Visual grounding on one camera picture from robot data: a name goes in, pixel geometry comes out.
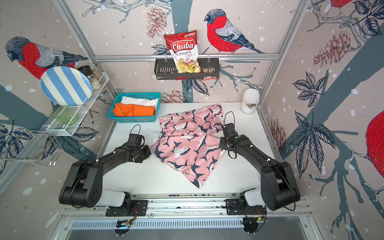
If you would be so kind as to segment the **pink patterned cloth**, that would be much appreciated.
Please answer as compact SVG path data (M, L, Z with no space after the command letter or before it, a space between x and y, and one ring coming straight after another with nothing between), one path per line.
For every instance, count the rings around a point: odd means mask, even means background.
M223 114L222 105L215 104L160 117L153 154L201 189L224 152L216 137L224 125Z

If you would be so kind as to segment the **clear acrylic wall shelf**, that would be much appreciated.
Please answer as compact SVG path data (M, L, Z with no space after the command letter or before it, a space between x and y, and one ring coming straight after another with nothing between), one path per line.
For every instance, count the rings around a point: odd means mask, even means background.
M64 109L64 112L69 113L71 116L69 122L66 125L64 125L58 119L50 117L47 124L43 125L44 129L47 132L55 134L59 137L73 136L82 124L84 118L89 114L94 103L98 100L101 100L105 95L109 94L109 91L106 89L106 85L110 79L106 73L102 73L101 80L104 80L101 88L92 91L87 102L82 103L80 106L68 107Z

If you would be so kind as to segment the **green glass cup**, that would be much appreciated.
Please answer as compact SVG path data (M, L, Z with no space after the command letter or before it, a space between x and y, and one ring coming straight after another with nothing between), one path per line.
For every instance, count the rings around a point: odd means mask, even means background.
M51 117L58 120L64 126L75 125L79 118L68 106L59 106L53 110Z

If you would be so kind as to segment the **white shorts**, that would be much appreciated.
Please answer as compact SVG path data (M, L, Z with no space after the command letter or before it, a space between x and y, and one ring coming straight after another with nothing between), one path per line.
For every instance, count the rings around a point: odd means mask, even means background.
M121 103L124 105L139 105L139 106L145 106L145 107L157 107L159 102L159 99L153 99L153 100L148 100L148 99L140 99L140 98L132 98L132 97L126 97L123 96Z

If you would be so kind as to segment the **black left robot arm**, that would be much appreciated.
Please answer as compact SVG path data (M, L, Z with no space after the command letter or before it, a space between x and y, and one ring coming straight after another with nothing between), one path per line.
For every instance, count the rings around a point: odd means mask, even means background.
M103 177L119 165L133 162L141 164L151 156L145 137L130 134L128 141L111 153L94 161L75 162L59 194L59 203L75 208L92 208L101 199Z

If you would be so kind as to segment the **orange cloth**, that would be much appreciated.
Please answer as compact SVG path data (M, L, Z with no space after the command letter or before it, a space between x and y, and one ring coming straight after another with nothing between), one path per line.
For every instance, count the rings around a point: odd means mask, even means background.
M155 115L156 109L153 106L117 103L113 113L116 117L150 117Z

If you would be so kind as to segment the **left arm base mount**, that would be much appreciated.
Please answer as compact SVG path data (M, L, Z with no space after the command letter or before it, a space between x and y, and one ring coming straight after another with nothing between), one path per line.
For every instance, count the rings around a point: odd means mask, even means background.
M147 200L131 200L128 207L124 203L121 207L107 207L106 217L143 217L146 215L148 208Z

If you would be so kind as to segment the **blue white striped plate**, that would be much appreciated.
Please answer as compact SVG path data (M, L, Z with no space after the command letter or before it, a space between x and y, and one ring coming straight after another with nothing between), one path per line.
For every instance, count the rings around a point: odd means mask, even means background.
M92 95L90 80L70 67L48 69L40 79L40 86L49 100L61 106L81 106Z

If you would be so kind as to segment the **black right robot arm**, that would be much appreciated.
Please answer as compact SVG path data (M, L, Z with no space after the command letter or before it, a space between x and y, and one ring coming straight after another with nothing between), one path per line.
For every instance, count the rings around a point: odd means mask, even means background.
M245 135L238 135L234 124L223 126L220 149L245 158L261 176L261 197L270 210L278 210L301 199L293 169L258 149Z

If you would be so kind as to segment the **white mannequin head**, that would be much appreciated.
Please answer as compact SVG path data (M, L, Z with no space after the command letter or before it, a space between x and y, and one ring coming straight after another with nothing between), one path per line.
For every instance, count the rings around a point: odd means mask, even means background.
M256 89L247 89L243 94L241 103L241 111L245 115L252 115L256 111L259 104L260 93Z

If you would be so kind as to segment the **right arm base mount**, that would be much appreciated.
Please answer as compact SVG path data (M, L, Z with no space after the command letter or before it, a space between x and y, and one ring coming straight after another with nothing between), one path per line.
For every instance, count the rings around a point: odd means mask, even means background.
M240 193L237 199L226 199L224 208L227 215L260 215L267 214L260 189L249 189Z

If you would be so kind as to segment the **red Chuba chips bag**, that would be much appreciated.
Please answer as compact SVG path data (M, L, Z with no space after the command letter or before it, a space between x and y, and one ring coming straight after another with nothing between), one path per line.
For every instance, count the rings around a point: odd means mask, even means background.
M178 73L200 73L197 31L164 35Z

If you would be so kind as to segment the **beige spice jar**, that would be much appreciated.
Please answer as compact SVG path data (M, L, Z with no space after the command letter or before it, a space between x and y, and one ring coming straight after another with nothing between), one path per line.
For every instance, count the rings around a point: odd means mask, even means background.
M102 84L104 83L103 73L95 65L91 66L91 72L92 72L92 75L90 78L90 82L91 82L91 86L92 86L93 90L95 91L95 90L100 89Z

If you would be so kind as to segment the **dark lid spice jar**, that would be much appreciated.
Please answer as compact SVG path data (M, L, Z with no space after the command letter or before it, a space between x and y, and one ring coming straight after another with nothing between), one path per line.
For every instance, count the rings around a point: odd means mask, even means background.
M85 75L88 79L91 79L94 77L94 74L90 66L82 66L78 68L78 71L81 72L83 75Z

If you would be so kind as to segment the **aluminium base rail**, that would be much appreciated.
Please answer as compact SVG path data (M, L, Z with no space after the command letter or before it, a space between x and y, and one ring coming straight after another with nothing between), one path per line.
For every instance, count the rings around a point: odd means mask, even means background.
M139 217L147 218L205 218L226 217L232 212L245 216L240 210L239 195L200 194L200 195L133 195L132 205L138 209ZM111 207L74 208L65 206L59 214L61 219L117 218L127 210L115 211Z

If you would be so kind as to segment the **teal plastic basket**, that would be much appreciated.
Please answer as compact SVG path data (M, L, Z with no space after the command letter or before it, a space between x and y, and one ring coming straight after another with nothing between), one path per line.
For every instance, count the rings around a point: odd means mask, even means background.
M156 109L156 113L154 116L150 117L116 117L115 114L113 113L113 109L115 107L115 104L121 103L122 97L132 97L132 98L140 98L140 99L148 99L148 100L153 100L158 98L159 102ZM115 98L109 112L108 112L108 118L110 120L115 120L118 123L149 123L149 122L155 122L158 114L158 110L160 108L160 102L161 102L161 94L160 93L122 93L118 94L117 97Z

